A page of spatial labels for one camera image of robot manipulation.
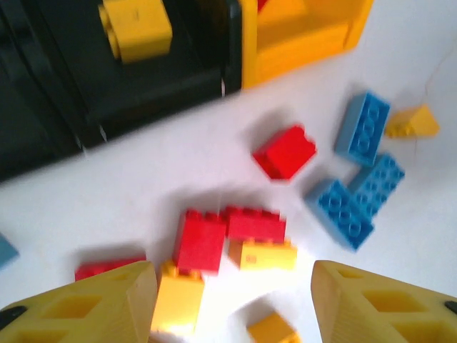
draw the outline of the lego brick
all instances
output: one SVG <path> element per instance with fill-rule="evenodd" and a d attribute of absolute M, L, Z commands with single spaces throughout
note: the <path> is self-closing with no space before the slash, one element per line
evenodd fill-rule
<path fill-rule="evenodd" d="M 221 216 L 188 210 L 182 217 L 173 261 L 183 271 L 218 273 L 226 233 Z"/>
<path fill-rule="evenodd" d="M 371 219 L 339 180 L 324 179 L 305 200 L 328 233 L 345 247 L 357 250 L 374 230 Z"/>
<path fill-rule="evenodd" d="M 289 239 L 284 243 L 230 241 L 228 256 L 240 270 L 287 269 L 295 268 L 297 248 Z"/>
<path fill-rule="evenodd" d="M 286 221 L 264 209 L 227 207 L 223 213 L 229 239 L 284 242 Z"/>
<path fill-rule="evenodd" d="M 85 263 L 79 266 L 74 272 L 74 279 L 75 281 L 79 281 L 138 261 L 146 261 L 146 255 L 116 261 Z"/>
<path fill-rule="evenodd" d="M 404 177 L 405 171 L 391 155 L 379 154 L 373 166 L 365 166 L 357 173 L 348 189 L 360 209 L 371 218 L 378 213 Z"/>
<path fill-rule="evenodd" d="M 277 313 L 248 328 L 255 343 L 301 343 L 295 330 Z"/>
<path fill-rule="evenodd" d="M 323 343 L 457 342 L 457 298 L 331 261 L 317 261 L 311 296 Z"/>
<path fill-rule="evenodd" d="M 352 98 L 335 144 L 340 156 L 373 166 L 391 105 L 366 92 Z"/>
<path fill-rule="evenodd" d="M 144 343 L 156 283 L 152 263 L 137 262 L 11 304 L 26 311 L 0 330 L 0 342 Z"/>
<path fill-rule="evenodd" d="M 99 15 L 114 57 L 123 63 L 170 51 L 173 30 L 162 0 L 104 0 Z"/>
<path fill-rule="evenodd" d="M 0 268 L 11 262 L 11 260 L 17 256 L 19 256 L 19 253 L 16 248 L 0 234 Z"/>
<path fill-rule="evenodd" d="M 357 45 L 373 0 L 240 0 L 243 88 Z"/>
<path fill-rule="evenodd" d="M 300 125 L 280 131 L 252 156 L 271 179 L 290 180 L 316 154 Z"/>
<path fill-rule="evenodd" d="M 173 262 L 162 266 L 162 276 L 151 331 L 192 334 L 205 287 L 199 274 L 179 274 Z"/>
<path fill-rule="evenodd" d="M 422 106 L 395 113 L 389 118 L 384 134 L 389 138 L 426 138 L 434 137 L 440 125 L 430 108 Z"/>

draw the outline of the yellow brick in bin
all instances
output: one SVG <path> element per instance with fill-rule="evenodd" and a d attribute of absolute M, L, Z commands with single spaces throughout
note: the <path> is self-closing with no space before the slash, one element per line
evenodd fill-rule
<path fill-rule="evenodd" d="M 167 54 L 173 30 L 162 0 L 104 0 L 100 20 L 123 63 Z"/>
<path fill-rule="evenodd" d="M 301 343 L 294 329 L 277 313 L 248 328 L 255 343 Z"/>
<path fill-rule="evenodd" d="M 311 296 L 323 343 L 457 342 L 455 297 L 331 261 L 314 264 Z"/>
<path fill-rule="evenodd" d="M 194 333 L 205 287 L 199 274 L 180 275 L 172 261 L 162 266 L 162 276 L 151 331 Z"/>
<path fill-rule="evenodd" d="M 144 343 L 157 294 L 151 262 L 137 262 L 9 305 L 27 310 L 1 343 Z"/>
<path fill-rule="evenodd" d="M 287 239 L 283 244 L 231 241 L 228 255 L 241 270 L 293 269 L 297 248 Z"/>

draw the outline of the red lego brick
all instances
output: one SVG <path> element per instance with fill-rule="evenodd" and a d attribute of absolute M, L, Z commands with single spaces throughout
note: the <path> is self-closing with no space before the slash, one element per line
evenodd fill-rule
<path fill-rule="evenodd" d="M 93 277 L 95 275 L 107 272 L 109 270 L 126 266 L 127 264 L 135 263 L 138 261 L 146 261 L 146 255 L 143 254 L 132 259 L 119 259 L 116 261 L 109 262 L 93 262 L 86 263 L 79 266 L 79 268 L 74 272 L 74 280 L 79 281 L 86 279 L 88 277 Z"/>
<path fill-rule="evenodd" d="M 260 13 L 268 0 L 257 0 L 257 13 Z"/>
<path fill-rule="evenodd" d="M 227 221 L 226 236 L 229 239 L 284 242 L 286 221 L 280 218 L 279 213 L 264 209 L 227 207 L 224 218 Z"/>
<path fill-rule="evenodd" d="M 183 271 L 217 274 L 221 263 L 226 222 L 218 214 L 188 210 L 176 235 L 173 261 Z"/>
<path fill-rule="evenodd" d="M 290 180 L 315 154 L 316 145 L 300 125 L 280 131 L 253 153 L 271 179 Z"/>

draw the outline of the blue brick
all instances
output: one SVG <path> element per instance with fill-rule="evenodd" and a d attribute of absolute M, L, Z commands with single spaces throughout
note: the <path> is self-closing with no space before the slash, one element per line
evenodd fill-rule
<path fill-rule="evenodd" d="M 318 183 L 305 201 L 328 233 L 345 247 L 357 250 L 374 230 L 371 220 L 339 180 Z"/>
<path fill-rule="evenodd" d="M 389 154 L 379 154 L 374 166 L 366 166 L 348 185 L 349 191 L 368 217 L 374 217 L 405 177 L 405 171 Z"/>
<path fill-rule="evenodd" d="M 17 250 L 0 234 L 0 268 L 18 255 Z"/>
<path fill-rule="evenodd" d="M 373 166 L 391 105 L 370 92 L 355 96 L 335 144 L 335 152 L 364 166 Z"/>

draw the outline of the white floor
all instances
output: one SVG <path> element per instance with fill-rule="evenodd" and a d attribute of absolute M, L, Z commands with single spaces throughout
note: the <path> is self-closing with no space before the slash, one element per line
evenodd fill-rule
<path fill-rule="evenodd" d="M 320 342 L 310 294 L 316 259 L 456 296 L 457 53 L 439 69 L 426 97 L 440 135 L 417 144 L 382 143 L 381 151 L 406 169 L 406 179 L 356 254 L 335 244 L 301 199 L 326 175 L 348 181 L 357 170 L 332 152 L 348 99 L 369 88 L 395 109 L 419 104 L 425 83 L 456 43 L 456 17 L 454 0 L 377 0 L 350 54 L 1 185 L 0 231 L 21 257 L 0 271 L 0 307 L 73 281 L 81 260 L 145 249 L 158 264 L 171 255 L 182 209 L 229 203 L 281 210 L 286 234 L 299 248 L 298 266 L 293 273 L 242 273 L 224 255 L 219 276 L 207 280 L 190 342 L 248 342 L 245 324 L 272 307 L 305 342 Z M 250 151 L 294 121 L 316 140 L 318 156 L 291 184 L 271 183 Z"/>

